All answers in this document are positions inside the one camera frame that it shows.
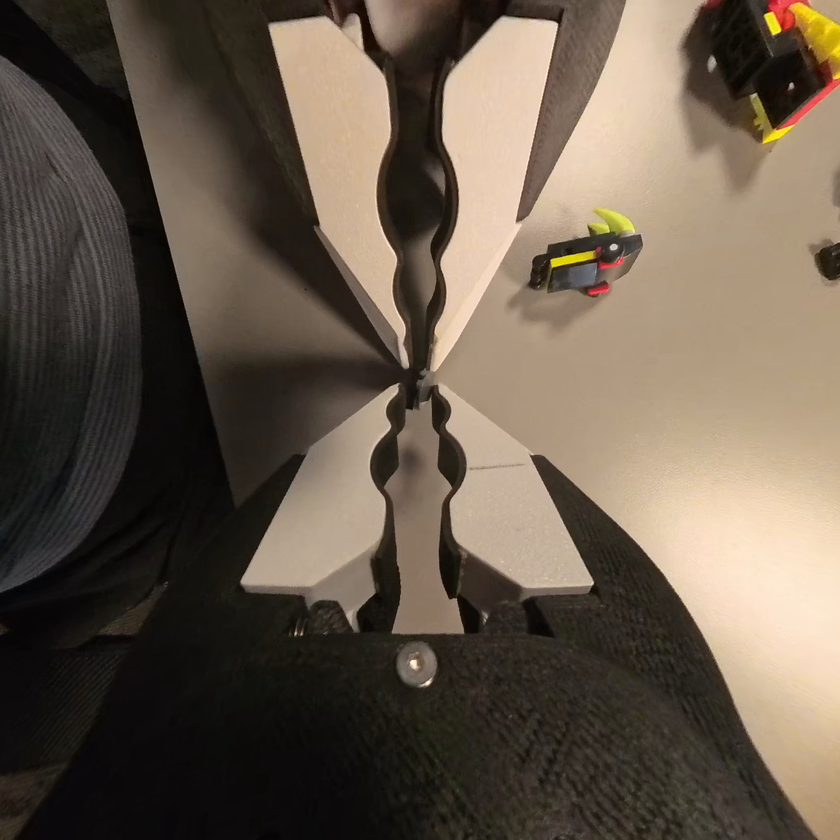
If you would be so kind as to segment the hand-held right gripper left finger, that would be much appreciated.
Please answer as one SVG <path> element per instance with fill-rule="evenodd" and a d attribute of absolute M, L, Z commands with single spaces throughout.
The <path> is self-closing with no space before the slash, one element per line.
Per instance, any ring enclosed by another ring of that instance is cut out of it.
<path fill-rule="evenodd" d="M 312 445 L 240 580 L 251 594 L 335 602 L 353 629 L 391 632 L 400 603 L 393 504 L 403 385 Z"/>

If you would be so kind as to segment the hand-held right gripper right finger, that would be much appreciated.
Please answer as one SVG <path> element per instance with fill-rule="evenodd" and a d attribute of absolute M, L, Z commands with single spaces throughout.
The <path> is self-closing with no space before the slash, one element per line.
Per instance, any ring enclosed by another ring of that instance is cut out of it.
<path fill-rule="evenodd" d="M 445 385 L 430 403 L 449 485 L 438 564 L 465 633 L 479 633 L 505 604 L 591 594 L 592 575 L 531 451 Z"/>

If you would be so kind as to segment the black toy brick green claws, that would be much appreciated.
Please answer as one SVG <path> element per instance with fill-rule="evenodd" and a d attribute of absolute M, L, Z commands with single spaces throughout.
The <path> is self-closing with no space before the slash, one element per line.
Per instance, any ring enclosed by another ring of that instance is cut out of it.
<path fill-rule="evenodd" d="M 548 293 L 576 291 L 597 299 L 634 266 L 644 239 L 631 220 L 597 207 L 588 235 L 549 245 L 532 259 L 528 287 Z"/>

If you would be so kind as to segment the red yellow toy brick arm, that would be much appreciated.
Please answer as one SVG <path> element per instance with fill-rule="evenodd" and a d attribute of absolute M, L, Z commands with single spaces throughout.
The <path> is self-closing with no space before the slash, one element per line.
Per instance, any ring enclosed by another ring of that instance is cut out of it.
<path fill-rule="evenodd" d="M 763 144 L 787 133 L 839 85 L 839 23 L 807 1 L 712 1 L 710 56 L 748 100 Z"/>

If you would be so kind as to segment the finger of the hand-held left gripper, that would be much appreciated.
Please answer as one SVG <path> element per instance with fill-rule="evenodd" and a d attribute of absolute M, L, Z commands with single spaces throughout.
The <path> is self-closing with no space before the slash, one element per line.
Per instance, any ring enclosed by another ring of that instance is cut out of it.
<path fill-rule="evenodd" d="M 437 372 L 522 224 L 529 168 L 554 44 L 555 19 L 503 15 L 437 84 L 436 141 L 448 216 L 434 262 L 439 295 L 426 367 Z"/>
<path fill-rule="evenodd" d="M 386 207 L 398 118 L 391 58 L 361 25 L 272 22 L 269 37 L 308 188 L 314 229 L 384 346 L 404 370 L 411 339 L 397 288 L 403 261 Z"/>

